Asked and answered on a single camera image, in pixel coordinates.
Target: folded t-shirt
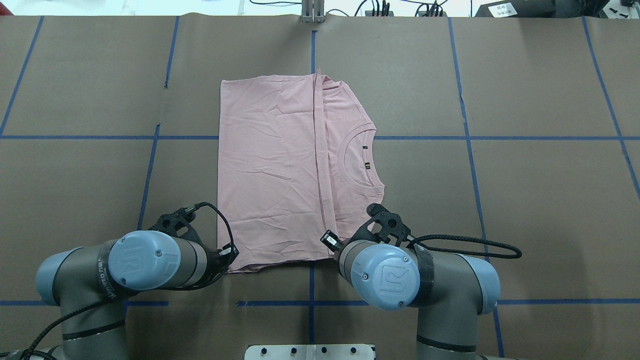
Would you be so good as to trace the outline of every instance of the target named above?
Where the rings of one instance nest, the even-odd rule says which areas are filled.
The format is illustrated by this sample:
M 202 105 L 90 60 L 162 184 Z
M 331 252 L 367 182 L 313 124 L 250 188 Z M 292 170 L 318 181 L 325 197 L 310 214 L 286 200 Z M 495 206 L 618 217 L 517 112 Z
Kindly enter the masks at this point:
M 319 71 L 223 81 L 218 207 L 240 251 L 230 272 L 330 258 L 324 232 L 351 237 L 382 202 L 375 132 L 347 84 Z

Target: blue tape grid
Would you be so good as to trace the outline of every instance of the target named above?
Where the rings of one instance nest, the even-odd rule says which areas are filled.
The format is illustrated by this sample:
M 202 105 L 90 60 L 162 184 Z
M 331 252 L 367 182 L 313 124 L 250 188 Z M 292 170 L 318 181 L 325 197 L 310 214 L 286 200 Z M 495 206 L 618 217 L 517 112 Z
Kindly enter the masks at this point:
M 620 125 L 618 124 L 618 119 L 616 118 L 616 113 L 613 111 L 613 106 L 611 105 L 611 99 L 609 98 L 609 92 L 607 91 L 607 87 L 604 84 L 604 79 L 602 78 L 602 74 L 600 73 L 600 66 L 598 65 L 598 60 L 596 59 L 596 54 L 593 51 L 593 44 L 591 43 L 591 35 L 589 34 L 589 26 L 587 25 L 587 18 L 582 17 L 582 26 L 584 26 L 584 35 L 587 38 L 587 45 L 589 46 L 589 52 L 591 53 L 591 59 L 593 60 L 593 66 L 596 70 L 596 75 L 598 75 L 598 80 L 600 82 L 600 87 L 602 87 L 602 93 L 604 95 L 605 101 L 607 101 L 607 107 L 609 109 L 609 114 L 611 114 L 611 121 L 613 121 L 613 126 L 616 128 L 616 134 L 618 135 L 618 139 L 620 141 L 620 147 L 622 148 L 622 153 L 625 156 L 625 161 L 627 162 L 627 167 L 629 169 L 629 173 L 631 175 L 631 180 L 634 183 L 634 187 L 636 188 L 636 195 L 640 200 L 640 186 L 638 186 L 638 180 L 636 177 L 636 172 L 634 171 L 633 165 L 631 165 L 631 160 L 629 159 L 629 153 L 627 152 L 627 146 L 625 145 L 625 141 L 622 137 L 622 132 L 620 131 Z
M 465 107 L 465 101 L 462 97 L 462 80 L 460 79 L 460 66 L 458 64 L 458 52 L 456 51 L 456 38 L 453 33 L 453 21 L 450 17 L 449 21 L 449 38 L 451 39 L 451 51 L 453 54 L 453 65 L 456 71 L 456 82 L 458 83 L 458 96 L 460 97 L 460 111 L 465 126 L 465 138 L 467 141 L 467 152 L 469 155 L 469 165 L 471 167 L 471 178 L 474 185 L 474 194 L 476 197 L 476 209 L 478 212 L 478 218 L 480 219 L 480 227 L 482 229 L 482 239 L 486 240 L 486 229 L 484 228 L 484 217 L 482 215 L 482 203 L 480 202 L 480 190 L 478 189 L 478 180 L 476 176 L 476 163 L 474 161 L 474 152 L 471 146 L 471 135 L 469 133 L 469 124 L 467 122 L 467 108 Z M 484 251 L 489 252 L 487 245 L 484 246 Z M 491 262 L 488 256 L 484 257 L 485 260 Z M 495 338 L 498 344 L 498 354 L 500 357 L 504 357 L 504 346 L 502 345 L 502 331 L 500 329 L 500 315 L 498 314 L 498 307 L 493 309 L 493 325 L 495 328 Z
M 143 200 L 140 207 L 140 216 L 138 219 L 138 228 L 141 228 L 141 221 L 144 217 L 144 210 L 146 208 L 146 199 L 148 195 L 148 186 L 150 182 L 150 177 L 153 171 L 153 163 L 156 154 L 157 142 L 159 140 L 218 140 L 217 135 L 160 135 L 160 125 L 156 126 L 156 132 L 153 136 L 150 135 L 4 135 L 4 129 L 6 127 L 7 121 L 9 119 L 13 103 L 18 94 L 20 84 L 22 83 L 22 78 L 24 77 L 24 73 L 27 69 L 29 59 L 33 53 L 33 49 L 35 47 L 38 34 L 42 28 L 42 24 L 44 21 L 44 17 L 40 17 L 38 21 L 38 26 L 36 27 L 35 33 L 33 35 L 33 39 L 31 41 L 31 45 L 25 57 L 24 63 L 20 70 L 20 74 L 18 76 L 18 80 L 16 81 L 15 87 L 13 89 L 12 96 L 8 103 L 7 109 L 5 111 L 2 124 L 0 125 L 0 139 L 2 140 L 153 140 L 151 155 L 149 159 L 149 166 L 147 169 L 147 178 L 145 181 L 145 189 L 143 191 Z M 172 44 L 171 49 L 167 61 L 167 69 L 166 69 L 166 77 L 164 81 L 164 87 L 168 88 L 168 82 L 171 72 L 171 66 L 173 61 L 173 54 L 175 50 L 175 43 L 177 38 L 177 32 L 179 28 L 180 17 L 175 18 L 175 24 L 173 28 L 173 36 L 172 36 Z M 486 238 L 486 232 L 484 229 L 484 219 L 482 215 L 482 205 L 479 196 L 479 190 L 477 186 L 477 177 L 476 177 L 476 167 L 473 159 L 472 152 L 472 141 L 482 141 L 482 140 L 509 140 L 509 141 L 618 141 L 620 143 L 622 152 L 625 157 L 625 161 L 627 162 L 627 167 L 629 169 L 630 176 L 632 178 L 634 187 L 636 189 L 636 193 L 638 198 L 640 199 L 640 186 L 638 184 L 638 180 L 636 177 L 636 173 L 631 164 L 631 161 L 628 156 L 627 147 L 625 145 L 625 141 L 638 141 L 640 140 L 640 136 L 622 136 L 620 126 L 618 124 L 618 120 L 616 118 L 615 112 L 613 110 L 611 100 L 609 98 L 609 93 L 607 91 L 606 85 L 604 83 L 604 79 L 600 72 L 600 67 L 597 62 L 597 58 L 595 56 L 595 52 L 593 50 L 593 44 L 591 43 L 591 35 L 589 34 L 589 28 L 586 22 L 586 18 L 582 18 L 582 23 L 584 26 L 584 32 L 586 36 L 586 40 L 589 47 L 589 52 L 591 54 L 591 58 L 593 60 L 593 65 L 595 68 L 595 72 L 598 76 L 598 80 L 600 82 L 600 86 L 602 87 L 602 92 L 605 97 L 605 101 L 607 103 L 607 107 L 609 109 L 609 113 L 611 115 L 612 123 L 616 130 L 617 136 L 472 136 L 469 133 L 468 122 L 467 122 L 467 112 L 465 108 L 465 103 L 462 97 L 462 84 L 460 79 L 460 68 L 458 64 L 458 55 L 456 52 L 456 44 L 453 32 L 453 25 L 451 18 L 449 21 L 449 34 L 451 38 L 451 49 L 452 56 L 454 61 L 454 68 L 456 71 L 456 81 L 458 84 L 458 94 L 460 96 L 460 110 L 462 112 L 462 116 L 464 119 L 464 128 L 465 128 L 465 136 L 376 136 L 376 140 L 460 140 L 466 141 L 467 150 L 469 156 L 469 164 L 472 173 L 472 180 L 474 185 L 474 193 L 476 196 L 476 207 L 478 216 L 480 219 L 480 224 L 482 228 L 483 238 Z M 317 30 L 311 32 L 311 73 L 316 71 L 316 34 Z M 361 300 L 315 300 L 315 267 L 314 263 L 310 262 L 309 265 L 309 300 L 305 301 L 239 301 L 236 303 L 238 307 L 253 307 L 253 306 L 307 306 L 309 308 L 309 342 L 314 343 L 315 334 L 314 334 L 314 308 L 316 306 L 368 306 L 368 304 Z M 168 306 L 169 302 L 163 301 L 128 301 L 125 303 L 125 310 L 128 306 Z M 517 306 L 517 305 L 588 305 L 588 304 L 640 304 L 640 299 L 529 299 L 529 300 L 499 300 L 498 304 L 500 306 Z M 45 303 L 39 300 L 0 300 L 0 306 L 45 306 Z M 500 352 L 500 356 L 504 356 L 504 349 L 502 346 L 502 336 L 500 332 L 500 320 L 497 311 L 494 311 L 494 322 L 495 322 L 495 331 L 496 337 L 498 341 L 498 348 Z
M 40 20 L 38 21 L 38 26 L 36 27 L 36 31 L 33 34 L 33 39 L 31 39 L 31 45 L 29 46 L 29 51 L 27 51 L 27 56 L 24 58 L 24 63 L 22 64 L 22 68 L 20 69 L 18 80 L 15 82 L 15 86 L 13 87 L 13 93 L 11 94 L 11 99 L 9 99 L 9 105 L 6 107 L 6 112 L 4 113 L 4 117 L 2 119 L 2 125 L 0 125 L 0 135 L 4 133 L 4 127 L 6 126 L 7 120 L 9 120 L 9 114 L 11 114 L 11 108 L 13 107 L 15 96 L 18 94 L 18 89 L 20 88 L 20 84 L 22 83 L 22 77 L 24 76 L 25 70 L 27 70 L 27 65 L 29 64 L 29 59 L 31 59 L 31 53 L 33 53 L 33 48 L 36 45 L 36 41 L 38 40 L 38 34 L 40 34 L 40 29 L 42 28 L 43 21 L 44 21 L 44 16 L 41 16 Z
M 175 38 L 178 37 L 178 25 L 180 24 L 180 17 L 175 17 L 175 24 L 173 25 L 173 37 L 171 39 L 171 50 L 169 50 L 169 60 L 166 62 L 166 77 L 164 79 L 164 88 L 169 88 L 169 74 L 171 73 L 171 63 L 173 62 L 173 50 L 175 50 Z

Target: wire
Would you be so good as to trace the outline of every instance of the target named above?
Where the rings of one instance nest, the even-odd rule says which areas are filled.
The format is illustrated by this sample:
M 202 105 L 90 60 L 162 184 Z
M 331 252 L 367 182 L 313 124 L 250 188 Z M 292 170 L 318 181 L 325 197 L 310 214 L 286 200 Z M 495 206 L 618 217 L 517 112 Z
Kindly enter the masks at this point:
M 341 12 L 341 13 L 343 13 L 345 16 L 347 16 L 347 17 L 349 16 L 346 12 L 343 12 L 343 11 L 342 11 L 342 10 L 340 10 L 340 9 L 331 9 L 331 10 L 327 11 L 326 13 L 330 13 L 330 12 Z
M 462 241 L 467 243 L 479 243 L 483 245 L 498 247 L 500 249 L 510 250 L 510 251 L 513 251 L 513 254 L 498 254 L 496 252 L 479 252 L 479 251 L 445 249 L 441 247 L 430 247 L 423 244 L 423 241 L 426 241 L 426 240 L 453 240 L 453 241 Z M 488 256 L 489 258 L 501 258 L 501 259 L 519 259 L 522 257 L 522 251 L 520 251 L 520 249 L 518 249 L 513 245 L 499 243 L 497 241 L 480 239 L 480 238 L 472 238 L 469 236 L 442 235 L 442 234 L 425 235 L 409 241 L 408 247 L 413 247 L 415 244 L 419 244 L 420 246 L 424 247 L 427 250 L 440 251 L 440 252 L 453 252 L 456 254 L 463 254 L 463 255 Z
M 96 308 L 96 307 L 99 307 L 99 306 L 102 306 L 102 305 L 105 305 L 105 304 L 109 304 L 110 302 L 112 302 L 111 299 L 105 299 L 105 300 L 101 300 L 101 301 L 98 301 L 98 302 L 94 302 L 93 304 L 90 304 L 90 305 L 87 305 L 85 307 L 82 307 L 81 309 L 72 311 L 69 314 L 66 314 L 65 316 L 62 316 L 61 318 L 57 319 L 53 323 L 49 324 L 49 326 L 47 326 L 40 333 L 40 335 L 38 335 L 38 337 L 35 340 L 33 340 L 33 342 L 31 343 L 31 346 L 29 346 L 29 348 L 22 353 L 22 355 L 20 356 L 20 360 L 29 360 L 29 359 L 31 359 L 31 355 L 37 355 L 37 356 L 42 357 L 40 354 L 36 353 L 35 349 L 38 346 L 38 344 L 42 341 L 42 339 L 44 339 L 44 337 L 47 336 L 49 331 L 51 331 L 54 327 L 58 326 L 59 324 L 63 323 L 64 321 L 71 319 L 75 315 L 79 315 L 79 314 L 84 313 L 85 311 L 91 310 L 93 308 Z
M 362 0 L 362 2 L 360 3 L 360 5 L 358 5 L 358 8 L 356 9 L 356 13 L 355 13 L 355 14 L 353 14 L 353 16 L 357 16 L 357 15 L 358 15 L 358 12 L 360 11 L 360 9 L 361 9 L 362 5 L 364 5 L 364 3 L 366 3 L 367 1 L 369 1 L 369 0 Z
M 417 9 L 415 9 L 415 14 L 413 14 L 413 17 L 418 16 L 418 14 L 420 13 L 420 8 L 422 8 L 424 5 L 427 6 L 427 12 L 429 12 L 429 4 L 427 3 L 421 3 L 420 6 L 418 6 Z
M 256 5 L 274 5 L 274 4 L 289 4 L 289 5 L 302 5 L 302 3 L 294 3 L 293 1 L 273 1 L 270 3 L 256 3 L 254 0 L 249 0 L 251 4 Z
M 225 223 L 225 226 L 227 227 L 227 232 L 229 233 L 229 244 L 231 244 L 231 251 L 234 251 L 234 249 L 236 248 L 236 245 L 234 243 L 234 235 L 231 233 L 231 227 L 229 226 L 229 221 L 227 221 L 227 218 L 225 218 L 225 216 L 220 212 L 220 210 L 218 210 L 218 208 L 216 208 L 216 206 L 214 204 L 211 204 L 210 202 L 200 202 L 198 204 L 193 205 L 196 210 L 200 209 L 203 206 L 209 206 L 210 208 L 212 208 L 217 214 L 218 216 L 220 216 L 220 218 L 222 219 L 222 221 Z M 229 266 L 231 265 L 231 262 L 233 262 L 234 257 L 233 256 L 229 256 L 229 259 L 227 261 L 227 264 L 225 264 L 224 269 L 218 273 L 215 277 L 210 278 L 208 280 L 206 280 L 205 282 L 201 283 L 201 284 L 197 284 L 197 285 L 192 285 L 188 288 L 172 288 L 172 290 L 176 290 L 176 291 L 191 291 L 191 290 L 199 290 L 202 288 L 206 288 L 207 286 L 213 284 L 214 282 L 220 280 L 220 278 L 222 277 L 222 275 L 225 275 L 225 273 L 227 272 L 227 270 L 229 270 Z
M 11 352 L 1 352 L 0 353 L 0 357 L 8 357 L 10 354 L 11 354 Z M 38 350 L 34 350 L 33 351 L 33 355 L 40 356 L 44 360 L 57 360 L 52 355 L 49 355 L 46 352 L 42 352 L 42 351 L 38 351 Z

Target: light blue joint cap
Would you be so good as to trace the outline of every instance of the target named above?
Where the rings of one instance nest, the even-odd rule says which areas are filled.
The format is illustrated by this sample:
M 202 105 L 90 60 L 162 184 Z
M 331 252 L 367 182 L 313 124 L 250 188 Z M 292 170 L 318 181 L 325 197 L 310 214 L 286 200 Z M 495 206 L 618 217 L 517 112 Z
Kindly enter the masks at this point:
M 480 313 L 491 313 L 498 305 L 498 299 L 500 298 L 500 278 L 498 273 L 488 261 L 471 256 L 456 255 L 461 256 L 476 273 L 483 300 Z
M 180 257 L 180 248 L 171 236 L 159 231 L 133 231 L 113 244 L 109 273 L 126 288 L 156 289 L 175 275 Z
M 398 310 L 418 294 L 420 273 L 414 260 L 402 249 L 377 244 L 356 256 L 351 266 L 351 284 L 370 305 Z
M 56 279 L 56 274 L 58 273 L 58 269 L 60 268 L 60 265 L 62 265 L 62 262 L 64 262 L 67 256 L 77 249 L 82 249 L 82 247 L 76 247 L 75 249 L 49 256 L 42 262 L 42 264 L 40 264 L 38 272 L 36 273 L 36 289 L 38 290 L 42 301 L 47 305 L 60 306 L 53 296 L 53 282 Z

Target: label sticker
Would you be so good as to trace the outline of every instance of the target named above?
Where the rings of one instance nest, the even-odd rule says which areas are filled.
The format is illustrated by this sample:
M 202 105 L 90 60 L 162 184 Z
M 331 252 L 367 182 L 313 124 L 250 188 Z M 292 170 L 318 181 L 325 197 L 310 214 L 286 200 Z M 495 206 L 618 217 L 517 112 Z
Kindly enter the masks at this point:
M 488 9 L 493 17 L 507 17 L 518 15 L 518 12 L 511 3 L 489 6 Z

